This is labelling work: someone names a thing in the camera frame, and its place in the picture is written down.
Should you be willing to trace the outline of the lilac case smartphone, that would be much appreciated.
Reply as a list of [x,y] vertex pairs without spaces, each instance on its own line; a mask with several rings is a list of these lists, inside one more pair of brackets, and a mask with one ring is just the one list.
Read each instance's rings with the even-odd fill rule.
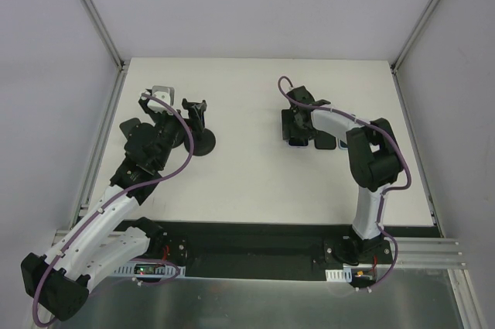
[[309,144],[308,139],[289,139],[287,141],[289,147],[293,148],[305,148]]

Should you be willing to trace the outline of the black smartphone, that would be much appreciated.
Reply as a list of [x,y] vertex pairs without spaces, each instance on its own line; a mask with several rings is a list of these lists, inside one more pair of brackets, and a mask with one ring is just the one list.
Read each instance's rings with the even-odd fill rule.
[[326,132],[318,132],[314,138],[314,146],[319,150],[334,150],[337,147],[336,138]]

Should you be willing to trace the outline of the wooden base phone stand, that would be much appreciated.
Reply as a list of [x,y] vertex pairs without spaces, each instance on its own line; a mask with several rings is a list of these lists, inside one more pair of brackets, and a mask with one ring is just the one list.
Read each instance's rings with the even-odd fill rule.
[[119,129],[121,130],[123,136],[126,140],[129,140],[131,137],[131,133],[134,128],[137,128],[142,122],[139,118],[131,118],[129,120],[123,121],[119,125]]

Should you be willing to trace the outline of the blue case smartphone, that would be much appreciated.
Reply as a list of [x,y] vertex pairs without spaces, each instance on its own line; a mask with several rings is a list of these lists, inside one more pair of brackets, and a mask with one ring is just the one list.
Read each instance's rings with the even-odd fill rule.
[[338,148],[339,149],[342,149],[342,150],[347,150],[348,149],[348,146],[347,146],[347,144],[344,141],[338,140],[337,141],[337,145],[338,145]]

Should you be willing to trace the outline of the black round base phone stand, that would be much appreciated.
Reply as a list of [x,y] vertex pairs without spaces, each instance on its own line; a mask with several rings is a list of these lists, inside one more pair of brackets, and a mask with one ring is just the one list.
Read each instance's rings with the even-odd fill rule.
[[186,130],[184,128],[180,128],[176,132],[172,147],[175,149],[175,148],[181,146],[187,140],[188,140],[188,135],[186,133]]

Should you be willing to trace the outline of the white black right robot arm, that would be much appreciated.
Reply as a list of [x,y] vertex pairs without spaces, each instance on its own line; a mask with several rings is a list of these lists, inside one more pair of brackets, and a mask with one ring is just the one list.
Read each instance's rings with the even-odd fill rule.
[[283,95],[290,107],[282,110],[282,139],[289,146],[305,147],[310,141],[321,150],[333,150],[339,142],[346,146],[358,186],[357,210],[349,234],[333,247],[333,258],[351,266],[368,261],[384,241],[387,192],[404,170],[389,121],[358,119],[315,100],[303,86]]

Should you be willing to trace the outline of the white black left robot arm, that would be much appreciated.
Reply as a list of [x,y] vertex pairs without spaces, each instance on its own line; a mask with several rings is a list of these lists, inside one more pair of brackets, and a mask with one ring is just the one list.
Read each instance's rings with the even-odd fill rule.
[[169,264],[166,233],[148,218],[135,221],[118,239],[105,241],[160,183],[188,166],[191,156],[175,171],[162,175],[172,150],[184,141],[190,150],[195,148],[186,119],[174,108],[171,97],[146,91],[138,103],[152,122],[124,123],[125,158],[97,205],[47,252],[29,253],[22,260],[24,286],[32,297],[32,321],[38,328],[69,320],[96,286],[126,262],[142,259],[158,266]]

